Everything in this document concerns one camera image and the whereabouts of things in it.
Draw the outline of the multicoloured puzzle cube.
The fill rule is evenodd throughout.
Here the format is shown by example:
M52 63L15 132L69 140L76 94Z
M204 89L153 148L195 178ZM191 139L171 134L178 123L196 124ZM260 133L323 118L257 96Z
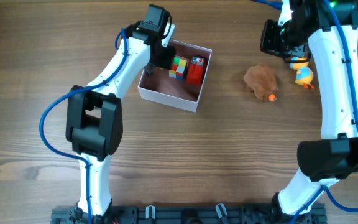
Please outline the multicoloured puzzle cube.
M168 71L169 77L176 78L179 80L184 80L187 66L188 66L187 58L174 56L172 61L172 66Z

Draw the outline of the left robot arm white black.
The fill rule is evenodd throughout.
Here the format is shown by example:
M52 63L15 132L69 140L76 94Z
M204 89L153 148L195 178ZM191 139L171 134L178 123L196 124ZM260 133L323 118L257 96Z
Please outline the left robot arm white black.
M151 4L145 19L119 33L117 51L100 75L70 90L66 139L80 157L81 196L74 209L79 223L111 221L109 162L122 139L122 99L146 66L171 67L174 29L170 13Z

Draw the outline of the red toy fire truck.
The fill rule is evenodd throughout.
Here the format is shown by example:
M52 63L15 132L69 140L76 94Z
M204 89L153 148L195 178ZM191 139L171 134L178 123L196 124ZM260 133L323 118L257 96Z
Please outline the red toy fire truck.
M203 82L205 59L193 57L188 67L186 82L193 85L201 85Z

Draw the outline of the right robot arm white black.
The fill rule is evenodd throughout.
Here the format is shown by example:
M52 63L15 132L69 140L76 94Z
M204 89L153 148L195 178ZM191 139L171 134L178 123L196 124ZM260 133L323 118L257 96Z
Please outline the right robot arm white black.
M321 139L297 149L298 170L272 200L275 221L294 223L330 186L358 171L358 4L282 1L267 20L261 51L292 67L314 60L322 106Z

